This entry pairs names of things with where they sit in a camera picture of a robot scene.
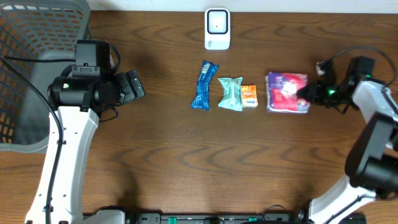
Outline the purple red tissue pack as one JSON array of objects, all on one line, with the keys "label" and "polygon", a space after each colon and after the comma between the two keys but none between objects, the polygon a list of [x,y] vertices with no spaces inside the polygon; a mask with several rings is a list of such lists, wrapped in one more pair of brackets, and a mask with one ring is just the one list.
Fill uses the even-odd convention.
[{"label": "purple red tissue pack", "polygon": [[270,113],[305,114],[310,103],[297,96],[297,92],[308,83],[302,73],[269,72],[265,76],[267,111]]}]

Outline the teal packet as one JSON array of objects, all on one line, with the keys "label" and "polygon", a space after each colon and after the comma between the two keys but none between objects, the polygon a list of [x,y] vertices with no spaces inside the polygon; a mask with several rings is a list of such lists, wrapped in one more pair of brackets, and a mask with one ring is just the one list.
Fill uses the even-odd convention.
[{"label": "teal packet", "polygon": [[223,87],[223,98],[218,103],[220,108],[242,111],[241,83],[243,78],[218,78]]}]

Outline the blue snack bar wrapper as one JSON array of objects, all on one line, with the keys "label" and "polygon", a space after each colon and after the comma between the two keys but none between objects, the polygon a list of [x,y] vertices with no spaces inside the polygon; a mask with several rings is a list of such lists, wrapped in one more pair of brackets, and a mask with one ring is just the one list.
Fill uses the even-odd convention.
[{"label": "blue snack bar wrapper", "polygon": [[191,108],[209,110],[210,82],[219,69],[219,65],[204,60],[197,81],[196,95],[191,103]]}]

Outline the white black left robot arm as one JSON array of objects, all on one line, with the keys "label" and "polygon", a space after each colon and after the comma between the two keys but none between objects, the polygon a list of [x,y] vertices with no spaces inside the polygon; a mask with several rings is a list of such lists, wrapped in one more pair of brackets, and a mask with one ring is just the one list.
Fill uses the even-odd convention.
[{"label": "white black left robot arm", "polygon": [[144,95],[135,70],[108,77],[70,72],[55,78],[49,86],[53,111],[47,153],[26,223],[88,223],[83,182],[100,114]]}]

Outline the white barcode scanner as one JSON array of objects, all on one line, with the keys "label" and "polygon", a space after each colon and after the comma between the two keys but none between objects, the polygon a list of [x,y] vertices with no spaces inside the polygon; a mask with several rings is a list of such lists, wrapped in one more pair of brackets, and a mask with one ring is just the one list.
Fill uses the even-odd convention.
[{"label": "white barcode scanner", "polygon": [[209,8],[205,11],[205,48],[227,50],[231,42],[231,15],[225,8]]}]

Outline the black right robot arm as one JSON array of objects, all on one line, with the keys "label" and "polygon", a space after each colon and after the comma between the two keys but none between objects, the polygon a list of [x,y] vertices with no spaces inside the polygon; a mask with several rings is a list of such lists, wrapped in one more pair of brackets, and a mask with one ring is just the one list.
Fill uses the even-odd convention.
[{"label": "black right robot arm", "polygon": [[346,158],[344,176],[301,209],[297,223],[339,223],[368,203],[395,199],[397,158],[384,151],[397,149],[397,104],[387,84],[370,73],[350,72],[338,86],[315,82],[297,95],[327,107],[346,103],[360,110],[366,122]]}]

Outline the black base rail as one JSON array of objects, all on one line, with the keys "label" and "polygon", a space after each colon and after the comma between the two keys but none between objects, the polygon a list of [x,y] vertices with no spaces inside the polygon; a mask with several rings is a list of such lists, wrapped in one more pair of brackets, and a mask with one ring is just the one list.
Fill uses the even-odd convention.
[{"label": "black base rail", "polygon": [[161,215],[159,213],[126,214],[120,210],[113,217],[109,210],[101,210],[92,217],[86,216],[84,223],[125,224],[240,224],[240,223],[295,223],[291,214],[285,212],[265,215]]}]

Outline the orange tissue pocket pack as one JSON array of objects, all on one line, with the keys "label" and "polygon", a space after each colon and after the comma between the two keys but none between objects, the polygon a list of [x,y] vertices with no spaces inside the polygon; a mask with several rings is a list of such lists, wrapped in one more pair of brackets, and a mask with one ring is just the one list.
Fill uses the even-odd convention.
[{"label": "orange tissue pocket pack", "polygon": [[258,106],[256,85],[243,85],[241,96],[243,108],[256,108]]}]

